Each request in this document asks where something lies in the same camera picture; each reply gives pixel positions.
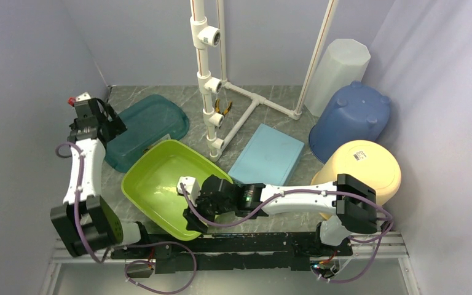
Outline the dark teal translucent tub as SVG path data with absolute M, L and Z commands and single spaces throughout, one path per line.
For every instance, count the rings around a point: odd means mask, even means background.
M 149 95 L 119 113 L 127 130 L 106 146 L 105 162 L 126 173 L 148 150 L 163 140 L 180 140 L 189 131 L 189 118 L 162 95 Z

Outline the green plastic tray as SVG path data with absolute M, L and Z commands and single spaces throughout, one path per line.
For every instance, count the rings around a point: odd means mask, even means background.
M 200 236 L 186 229 L 184 197 L 176 192 L 179 178 L 192 176 L 201 184 L 210 175 L 230 176 L 197 151 L 177 140 L 165 140 L 147 151 L 125 174 L 122 192 L 163 231 L 182 241 Z

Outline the teal perforated plastic basket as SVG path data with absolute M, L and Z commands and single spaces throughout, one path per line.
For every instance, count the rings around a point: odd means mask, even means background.
M 243 184 L 284 186 L 301 158 L 304 143 L 265 124 L 260 124 L 229 170 Z

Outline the cream yellow bucket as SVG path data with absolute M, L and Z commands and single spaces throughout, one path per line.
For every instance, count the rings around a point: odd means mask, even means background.
M 311 185 L 335 180 L 338 174 L 351 175 L 373 188 L 380 206 L 384 206 L 397 193 L 402 180 L 399 163 L 392 153 L 366 140 L 350 141 L 337 148 L 314 175 Z

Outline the blue and cream bucket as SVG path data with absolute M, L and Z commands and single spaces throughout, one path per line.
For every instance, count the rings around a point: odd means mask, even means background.
M 391 113 L 391 98 L 359 81 L 340 88 L 331 97 L 309 133 L 309 148 L 322 163 L 343 144 L 376 141 Z

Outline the white octagonal plastic container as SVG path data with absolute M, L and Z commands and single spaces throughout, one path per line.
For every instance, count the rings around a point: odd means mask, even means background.
M 310 81 L 304 106 L 320 117 L 332 96 L 353 81 L 361 81 L 371 55 L 354 39 L 335 39 L 326 48 Z

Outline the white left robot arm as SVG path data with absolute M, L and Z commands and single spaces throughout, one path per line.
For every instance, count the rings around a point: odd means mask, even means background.
M 152 250 L 151 239 L 142 235 L 137 222 L 122 222 L 102 196 L 101 167 L 107 145 L 127 128 L 110 104 L 87 92 L 68 103 L 76 118 L 55 153 L 64 158 L 61 148 L 70 149 L 71 174 L 62 204 L 51 209 L 50 220 L 72 257 L 88 254 L 102 263 L 96 251 L 127 246 L 136 258 L 144 258 Z

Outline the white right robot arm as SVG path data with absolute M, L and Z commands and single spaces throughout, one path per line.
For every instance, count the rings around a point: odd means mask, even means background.
M 280 213 L 326 213 L 331 217 L 321 223 L 314 247 L 318 253 L 329 255 L 352 234 L 377 232 L 376 192 L 349 174 L 311 186 L 239 184 L 215 175 L 199 184 L 195 178 L 183 176 L 176 190 L 187 202 L 183 212 L 187 230 L 200 233 L 210 226 L 220 227 L 215 218 L 230 212 L 239 220 L 225 227 Z

